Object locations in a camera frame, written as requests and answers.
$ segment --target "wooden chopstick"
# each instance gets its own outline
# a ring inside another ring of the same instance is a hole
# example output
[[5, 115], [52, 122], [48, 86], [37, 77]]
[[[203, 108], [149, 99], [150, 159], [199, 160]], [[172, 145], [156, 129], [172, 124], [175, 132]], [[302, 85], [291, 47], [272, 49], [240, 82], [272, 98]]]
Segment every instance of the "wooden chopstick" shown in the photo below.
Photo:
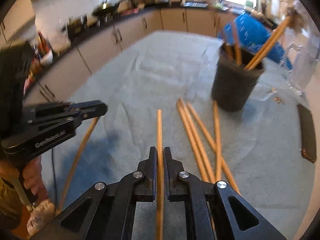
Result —
[[157, 229], [156, 239], [163, 238], [164, 168], [162, 144], [162, 111], [157, 111]]
[[242, 63], [242, 56], [241, 56], [241, 45], [239, 42], [239, 36], [238, 36], [238, 31], [237, 31], [237, 27], [236, 27], [236, 23], [235, 21], [231, 22], [231, 30], [232, 30], [232, 35], [233, 35], [233, 39], [235, 41], [235, 47], [236, 47], [236, 63], [238, 66], [241, 65]]
[[203, 161], [201, 159], [201, 155], [200, 155], [199, 149], [197, 147], [196, 140], [194, 138], [194, 135], [193, 135], [191, 127], [190, 127], [190, 124], [189, 124], [189, 122], [187, 120], [185, 111], [184, 111], [180, 101], [177, 101], [177, 110], [178, 110], [178, 112], [180, 114], [180, 118], [182, 120], [184, 128], [186, 129], [186, 133], [188, 135], [190, 145], [191, 145], [193, 153], [195, 155], [195, 159], [196, 159], [196, 162], [198, 164], [198, 169], [199, 169], [200, 175], [202, 177], [202, 180], [206, 181], [206, 182], [209, 182], [209, 177], [208, 177], [208, 175], [207, 175], [207, 173], [205, 171], [205, 167], [204, 167]]
[[76, 153], [76, 156], [75, 156], [75, 158], [73, 160], [73, 164], [72, 164], [72, 166], [70, 168], [70, 171], [68, 173], [67, 180], [66, 180], [66, 182], [64, 184], [63, 191], [62, 191], [62, 194], [61, 194], [61, 200], [60, 200], [58, 208], [57, 208], [57, 214], [60, 214], [62, 209], [63, 209], [63, 205], [64, 205], [64, 202], [65, 202], [66, 197], [67, 197], [67, 193], [68, 193], [68, 190], [69, 190], [72, 178], [73, 178], [73, 174], [76, 171], [76, 167], [77, 167], [78, 162], [80, 160], [80, 157], [81, 157], [81, 155], [82, 155], [82, 153], [84, 151], [85, 145], [87, 144], [87, 142], [88, 142], [88, 140], [89, 140], [94, 128], [96, 127], [96, 125], [97, 125], [97, 123], [99, 121], [99, 118], [100, 117], [95, 117], [92, 120], [89, 128], [87, 129], [86, 134], [83, 137], [83, 140], [82, 140], [82, 142], [80, 144], [80, 147], [79, 147], [79, 149], [78, 149], [78, 151]]
[[213, 102], [213, 119], [214, 119], [214, 132], [217, 144], [217, 180], [221, 180], [221, 167], [222, 167], [222, 145], [221, 145], [221, 134], [220, 134], [220, 120], [219, 120], [219, 110], [217, 101]]
[[[204, 134], [205, 138], [207, 139], [208, 141], [208, 144], [211, 146], [213, 152], [215, 154], [217, 154], [217, 145], [216, 143], [214, 142], [212, 136], [210, 135], [209, 131], [207, 130], [207, 128], [205, 127], [205, 125], [203, 124], [203, 122], [201, 121], [199, 115], [197, 114], [197, 112], [194, 110], [194, 108], [191, 106], [191, 104], [188, 102], [187, 103], [187, 107], [189, 108], [191, 114], [193, 115], [193, 117], [196, 119], [198, 125], [200, 126], [201, 130], [202, 130], [202, 133]], [[235, 179], [233, 178], [233, 175], [230, 171], [230, 168], [228, 166], [228, 164], [226, 163], [226, 161], [224, 160], [223, 156], [221, 157], [222, 158], [222, 168], [229, 180], [229, 183], [231, 185], [231, 187], [240, 195], [240, 190], [238, 188], [238, 185], [235, 181]]]
[[191, 118], [189, 110], [188, 110], [188, 108], [187, 108], [187, 106], [186, 106], [186, 104], [185, 104], [185, 102], [183, 101], [182, 98], [179, 98], [179, 101], [180, 101], [180, 103], [181, 103], [181, 105], [182, 105], [182, 107], [183, 107], [183, 109], [184, 109], [184, 111], [186, 113], [187, 120], [188, 120], [188, 122], [190, 124], [192, 133], [193, 133], [193, 135], [195, 137], [196, 143], [197, 143], [198, 148], [200, 150], [200, 154], [201, 154], [202, 160], [204, 162], [204, 166], [205, 166], [205, 168], [207, 170], [207, 173], [209, 174], [210, 182], [211, 183], [215, 183], [216, 179], [215, 179], [215, 176], [214, 176], [213, 168], [211, 166], [211, 163], [209, 161], [207, 153], [205, 152], [204, 145], [203, 145], [203, 143], [202, 143], [202, 141], [200, 139], [198, 131], [196, 130], [195, 124], [193, 123], [193, 120]]
[[227, 45], [227, 36], [226, 36], [223, 29], [221, 29], [221, 36], [224, 39], [224, 48], [225, 48], [227, 54], [229, 55], [229, 58], [234, 59], [232, 49], [230, 46]]
[[292, 22], [292, 17], [286, 17], [282, 23], [277, 27], [277, 29], [272, 33], [267, 42], [262, 46], [262, 48], [257, 52], [257, 54], [252, 58], [252, 60], [247, 64], [244, 70], [252, 70], [257, 67], [261, 60], [269, 53], [269, 51], [276, 44], [279, 37], [284, 32], [285, 28]]

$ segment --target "sink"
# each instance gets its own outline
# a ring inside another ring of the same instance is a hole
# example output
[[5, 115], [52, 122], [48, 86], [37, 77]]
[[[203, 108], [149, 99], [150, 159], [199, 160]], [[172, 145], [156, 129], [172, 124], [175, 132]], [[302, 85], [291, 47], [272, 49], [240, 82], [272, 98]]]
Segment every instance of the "sink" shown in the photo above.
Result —
[[183, 6], [185, 7], [201, 7], [205, 8], [208, 6], [206, 3], [199, 3], [199, 2], [186, 2]]

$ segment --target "black cup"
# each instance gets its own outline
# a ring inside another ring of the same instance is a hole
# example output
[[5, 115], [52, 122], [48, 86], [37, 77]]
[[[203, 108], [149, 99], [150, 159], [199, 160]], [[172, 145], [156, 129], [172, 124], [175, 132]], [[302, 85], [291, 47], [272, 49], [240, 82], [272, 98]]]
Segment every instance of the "black cup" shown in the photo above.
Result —
[[242, 64], [238, 66], [234, 59], [229, 58], [224, 46], [220, 50], [211, 96], [213, 100], [217, 100], [221, 108], [228, 112], [242, 109], [259, 77], [264, 72], [262, 62], [251, 71], [244, 70], [243, 68], [254, 55], [245, 49], [241, 49], [241, 55]]

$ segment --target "kitchen counter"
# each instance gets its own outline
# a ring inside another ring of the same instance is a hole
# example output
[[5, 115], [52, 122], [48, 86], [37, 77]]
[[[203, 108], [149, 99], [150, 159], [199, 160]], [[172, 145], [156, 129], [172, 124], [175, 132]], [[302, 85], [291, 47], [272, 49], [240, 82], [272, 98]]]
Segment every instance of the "kitchen counter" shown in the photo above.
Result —
[[27, 88], [25, 96], [28, 95], [28, 93], [32, 90], [33, 86], [35, 84], [37, 84], [37, 82], [47, 73], [47, 71], [49, 71], [52, 67], [54, 67], [54, 65], [58, 61], [60, 61], [65, 55], [67, 55], [73, 49], [77, 48], [83, 42], [89, 40], [97, 33], [102, 32], [103, 30], [106, 30], [107, 28], [112, 27], [114, 24], [125, 21], [129, 18], [132, 18], [132, 17], [136, 17], [137, 15], [142, 15], [144, 13], [147, 13], [147, 12], [150, 12], [150, 11], [153, 11], [156, 9], [161, 9], [161, 8], [185, 8], [185, 9], [195, 9], [195, 10], [214, 10], [214, 11], [222, 12], [222, 13], [232, 12], [236, 15], [241, 15], [244, 13], [244, 10], [242, 10], [242, 11], [237, 10], [237, 11], [233, 12], [230, 10], [223, 11], [223, 10], [219, 10], [217, 8], [208, 8], [208, 7], [205, 7], [205, 8], [193, 7], [193, 6], [186, 7], [186, 6], [182, 6], [179, 2], [173, 2], [171, 4], [165, 3], [165, 4], [159, 4], [157, 6], [146, 7], [143, 10], [139, 10], [138, 13], [132, 13], [129, 15], [120, 15], [120, 14], [116, 15], [113, 17], [112, 20], [110, 20], [106, 23], [101, 23], [99, 27], [96, 25], [89, 27], [89, 29], [86, 32], [81, 33], [78, 37], [74, 38], [71, 41], [71, 46], [68, 49], [66, 49], [65, 51], [63, 51], [63, 53], [60, 53], [59, 55], [55, 54], [53, 57], [52, 63], [50, 65], [45, 66], [44, 70], [36, 76], [36, 81], [31, 83], [30, 86]]

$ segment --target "black cable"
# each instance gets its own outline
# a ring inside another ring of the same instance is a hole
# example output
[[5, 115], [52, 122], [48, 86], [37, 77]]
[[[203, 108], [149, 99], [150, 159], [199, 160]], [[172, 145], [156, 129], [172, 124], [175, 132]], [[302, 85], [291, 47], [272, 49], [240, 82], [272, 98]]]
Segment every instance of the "black cable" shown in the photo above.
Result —
[[57, 191], [56, 172], [55, 172], [55, 169], [54, 169], [53, 148], [51, 149], [51, 162], [52, 162], [53, 187], [54, 187], [54, 215], [53, 215], [53, 217], [55, 217], [56, 211], [57, 211], [58, 191]]

